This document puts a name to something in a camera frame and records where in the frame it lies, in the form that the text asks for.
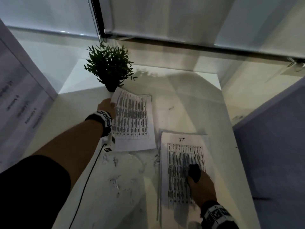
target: potted plant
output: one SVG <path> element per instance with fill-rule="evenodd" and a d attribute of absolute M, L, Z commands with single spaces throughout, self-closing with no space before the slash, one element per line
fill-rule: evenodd
<path fill-rule="evenodd" d="M 114 92 L 116 87 L 121 87 L 125 79 L 135 80 L 131 64 L 128 60 L 128 50 L 100 43 L 97 48 L 89 47 L 89 63 L 85 69 L 98 77 L 98 81 L 105 84 L 109 92 Z"/>

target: person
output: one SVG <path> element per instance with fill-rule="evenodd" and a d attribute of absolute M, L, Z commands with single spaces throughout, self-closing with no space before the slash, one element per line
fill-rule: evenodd
<path fill-rule="evenodd" d="M 110 132 L 115 105 L 103 100 L 97 112 L 58 135 L 33 155 L 0 174 L 2 228 L 52 228 L 70 191 L 86 168 L 101 136 Z M 188 177 L 203 228 L 238 228 L 217 203 L 214 184 L 202 171 L 200 179 Z"/>

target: hand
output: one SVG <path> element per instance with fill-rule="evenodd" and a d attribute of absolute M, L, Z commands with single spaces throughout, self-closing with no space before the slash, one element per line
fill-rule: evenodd
<path fill-rule="evenodd" d="M 192 197 L 199 207 L 206 201 L 217 201 L 214 183 L 204 171 L 201 171 L 201 177 L 197 183 L 190 176 L 188 176 L 188 182 Z"/>
<path fill-rule="evenodd" d="M 104 99 L 98 106 L 97 110 L 109 112 L 111 119 L 115 118 L 115 103 L 110 102 L 111 99 Z"/>

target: black sleeve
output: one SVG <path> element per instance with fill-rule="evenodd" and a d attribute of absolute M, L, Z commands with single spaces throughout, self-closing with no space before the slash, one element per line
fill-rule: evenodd
<path fill-rule="evenodd" d="M 57 162 L 34 155 L 2 172 L 0 185 L 3 228 L 52 228 L 71 180 Z"/>
<path fill-rule="evenodd" d="M 216 201 L 207 201 L 201 207 L 203 229 L 238 229 L 230 213 Z"/>

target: stack of paper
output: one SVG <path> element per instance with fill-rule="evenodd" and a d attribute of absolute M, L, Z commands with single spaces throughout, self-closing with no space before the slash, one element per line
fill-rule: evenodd
<path fill-rule="evenodd" d="M 162 228 L 201 228 L 200 208 L 192 199 L 186 178 L 190 164 L 198 164 L 212 175 L 208 148 L 207 135 L 162 133 L 159 207 Z"/>
<path fill-rule="evenodd" d="M 111 102 L 116 104 L 112 121 L 115 151 L 137 151 L 156 147 L 151 96 L 137 96 L 116 88 Z"/>

